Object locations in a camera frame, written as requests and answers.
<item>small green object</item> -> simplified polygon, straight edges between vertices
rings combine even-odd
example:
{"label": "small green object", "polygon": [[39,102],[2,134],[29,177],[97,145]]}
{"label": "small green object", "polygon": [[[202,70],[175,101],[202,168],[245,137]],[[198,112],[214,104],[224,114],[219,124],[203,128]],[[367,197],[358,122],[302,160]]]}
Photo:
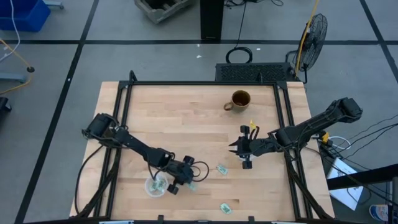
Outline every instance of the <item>small green object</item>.
{"label": "small green object", "polygon": [[154,181],[149,190],[151,192],[154,192],[157,189],[157,186],[158,186],[158,181]]}
{"label": "small green object", "polygon": [[150,187],[150,191],[154,192],[155,190],[163,191],[166,181],[164,180],[156,180]]}
{"label": "small green object", "polygon": [[221,209],[221,211],[223,211],[227,215],[232,213],[232,209],[226,203],[222,203],[220,205],[220,209]]}
{"label": "small green object", "polygon": [[225,168],[223,165],[218,165],[217,169],[220,173],[222,173],[223,175],[226,175],[228,173],[228,169]]}
{"label": "small green object", "polygon": [[193,182],[189,183],[188,187],[189,187],[189,189],[191,189],[191,191],[196,191],[197,190],[197,187],[196,187],[196,185]]}

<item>black panel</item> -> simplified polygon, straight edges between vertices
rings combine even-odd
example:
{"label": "black panel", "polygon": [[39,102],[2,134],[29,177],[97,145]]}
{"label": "black panel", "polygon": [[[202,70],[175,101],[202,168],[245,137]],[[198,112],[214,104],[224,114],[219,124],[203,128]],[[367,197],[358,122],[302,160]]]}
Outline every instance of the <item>black panel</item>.
{"label": "black panel", "polygon": [[216,65],[216,81],[294,81],[289,63],[222,63]]}
{"label": "black panel", "polygon": [[202,39],[220,40],[224,0],[200,0],[200,35]]}

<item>blue bin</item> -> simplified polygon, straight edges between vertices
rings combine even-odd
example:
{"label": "blue bin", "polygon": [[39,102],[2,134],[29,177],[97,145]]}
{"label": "blue bin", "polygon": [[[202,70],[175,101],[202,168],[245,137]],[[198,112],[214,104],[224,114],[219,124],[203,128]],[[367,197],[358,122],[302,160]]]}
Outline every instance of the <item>blue bin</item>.
{"label": "blue bin", "polygon": [[[14,20],[18,31],[38,32],[50,15],[43,0],[12,0]],[[0,0],[0,29],[14,30],[10,0]]]}

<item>black metal frame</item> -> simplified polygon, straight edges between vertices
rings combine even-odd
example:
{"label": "black metal frame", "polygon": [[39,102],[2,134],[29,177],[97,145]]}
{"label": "black metal frame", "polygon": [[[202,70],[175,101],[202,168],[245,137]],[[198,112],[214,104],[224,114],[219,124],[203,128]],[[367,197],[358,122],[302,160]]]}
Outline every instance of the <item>black metal frame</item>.
{"label": "black metal frame", "polygon": [[[132,87],[134,85],[215,85],[215,86],[223,86],[223,85],[255,85],[255,86],[272,86],[273,91],[274,91],[274,96],[275,96],[275,105],[276,105],[276,110],[277,110],[277,115],[278,115],[278,120],[279,120],[279,126],[280,128],[283,128],[285,126],[284,122],[284,115],[282,112],[282,105],[280,102],[280,95],[279,95],[279,88],[282,89],[282,92],[284,94],[284,101],[285,101],[285,106],[287,110],[287,119],[289,120],[289,125],[294,125],[294,118],[293,118],[293,113],[292,113],[292,108],[290,105],[290,98],[289,98],[289,93],[287,91],[287,84],[286,82],[255,82],[255,81],[249,81],[249,82],[217,82],[217,81],[200,81],[200,82],[170,82],[170,81],[164,81],[164,82],[158,82],[158,81],[137,81],[136,76],[134,73],[131,71],[130,72],[130,79],[128,81],[120,81],[118,85],[118,92],[116,93],[116,100],[115,100],[115,105],[114,105],[114,110],[113,110],[113,116],[117,117],[119,114],[120,106],[121,106],[121,97],[124,89],[127,90],[126,98],[124,100],[124,108],[123,108],[123,115],[121,119],[121,125],[125,125],[127,121],[127,114],[129,110],[129,104],[130,104],[130,99],[131,99],[131,94],[132,94]],[[114,164],[120,163],[120,157],[121,157],[121,149],[111,149],[107,148],[104,156],[104,163],[102,167],[102,172],[101,172],[101,178],[99,184],[102,184],[104,182],[105,177],[107,176],[108,168],[109,168],[109,162],[111,158],[111,152],[112,150],[116,151],[116,156],[114,159]],[[302,159],[300,156],[299,151],[294,151],[294,156],[296,158],[296,163],[297,163],[297,173],[300,178],[301,185],[304,186],[305,188],[307,187],[306,181],[305,181],[305,174],[304,174],[304,169],[302,165]],[[289,173],[293,169],[292,166],[292,161],[288,159],[288,157],[285,155],[285,162],[288,166],[287,167],[287,172]],[[303,196],[303,202],[305,205],[305,214],[306,218],[302,218],[300,215],[300,206],[299,206],[299,199],[297,197],[297,190],[296,190],[296,183],[291,176],[289,176],[289,187],[290,187],[290,194],[292,197],[292,208],[294,211],[294,216],[295,216],[295,221],[300,221],[300,222],[305,222],[305,223],[348,223],[348,222],[340,222],[337,220],[326,220],[326,219],[313,219],[312,216],[312,208],[310,203],[308,202],[308,198]],[[106,204],[106,213],[104,217],[100,217],[100,210],[102,206],[102,197],[98,200],[98,202],[95,205],[94,212],[93,212],[93,217],[91,218],[71,218],[69,220],[54,220],[54,221],[47,221],[47,222],[39,222],[39,223],[98,223],[99,221],[106,222],[106,221],[111,221],[111,214],[112,214],[112,208],[113,208],[113,201],[114,201],[114,194],[116,191],[116,181],[118,178],[118,170],[116,170],[116,175],[111,181],[110,188],[109,188],[109,197],[108,201]],[[132,223],[142,223],[142,224],[163,224],[163,223],[181,223],[181,224],[189,224],[192,222],[211,222],[214,224],[243,224],[247,223],[244,221],[233,221],[233,222],[215,222],[215,221],[165,221],[163,215],[159,215],[158,220],[134,220]],[[250,224],[253,223],[273,223],[273,222],[256,222],[254,220],[254,217],[248,217],[248,222]]]}
{"label": "black metal frame", "polygon": [[[115,106],[114,106],[113,116],[117,117],[117,115],[119,113],[122,92],[125,88],[127,88],[127,95],[126,95],[126,100],[124,102],[124,109],[123,109],[121,125],[126,124],[127,112],[129,109],[128,106],[129,106],[129,102],[131,99],[131,92],[132,92],[133,85],[264,85],[264,86],[272,86],[273,90],[274,90],[275,104],[276,104],[276,108],[277,108],[279,126],[280,126],[280,128],[283,128],[285,126],[285,123],[284,123],[282,105],[280,102],[280,96],[279,96],[279,91],[278,91],[278,89],[280,87],[284,94],[284,100],[285,100],[285,105],[286,105],[286,109],[287,109],[287,117],[289,120],[289,125],[294,125],[293,113],[292,113],[292,108],[290,106],[290,99],[289,99],[289,93],[287,91],[286,82],[262,82],[262,83],[259,83],[259,82],[253,81],[253,82],[242,83],[242,82],[213,82],[213,81],[210,81],[210,82],[207,82],[207,81],[200,81],[200,82],[137,81],[137,78],[135,77],[135,75],[132,72],[130,73],[129,81],[120,81],[119,82],[118,92],[116,94],[116,102],[115,102]],[[104,157],[104,164],[103,164],[102,172],[101,172],[101,180],[100,180],[99,184],[102,184],[104,181],[104,177],[106,177],[106,173],[108,171],[109,162],[110,162],[111,151],[112,151],[112,149],[110,149],[110,148],[106,149],[106,153],[105,153],[105,157]],[[294,153],[295,153],[295,157],[297,158],[297,170],[300,175],[300,180],[303,182],[304,186],[307,186],[306,182],[305,182],[304,169],[303,169],[300,153],[297,151]],[[285,157],[285,159],[286,159],[286,163],[290,162],[287,157]],[[106,213],[105,213],[105,217],[108,217],[108,218],[110,218],[111,214],[112,214],[113,199],[114,199],[114,194],[115,194],[115,190],[116,190],[115,186],[116,186],[117,178],[118,178],[118,174],[116,173],[116,176],[113,179],[111,186],[110,186],[110,190],[109,190],[109,197],[108,197]],[[290,177],[289,177],[289,187],[290,187],[290,193],[292,196],[292,206],[293,206],[294,216],[295,216],[295,219],[297,220],[297,219],[301,218],[299,200],[297,197],[295,182]],[[100,200],[99,203],[96,204],[95,211],[94,211],[94,217],[98,217],[100,215],[101,204],[102,204],[102,200]],[[305,197],[304,197],[304,204],[305,204],[306,217],[312,218],[312,209],[311,209],[309,202],[307,201],[307,199]]]}

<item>clear plastic cup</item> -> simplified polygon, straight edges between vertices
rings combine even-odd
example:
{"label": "clear plastic cup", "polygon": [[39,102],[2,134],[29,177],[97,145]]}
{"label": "clear plastic cup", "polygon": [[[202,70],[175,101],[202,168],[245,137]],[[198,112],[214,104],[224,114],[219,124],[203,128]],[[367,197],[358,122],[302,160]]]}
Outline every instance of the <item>clear plastic cup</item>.
{"label": "clear plastic cup", "polygon": [[156,175],[155,181],[151,177],[145,181],[145,191],[154,198],[163,196],[168,186],[169,182],[166,176],[161,173]]}

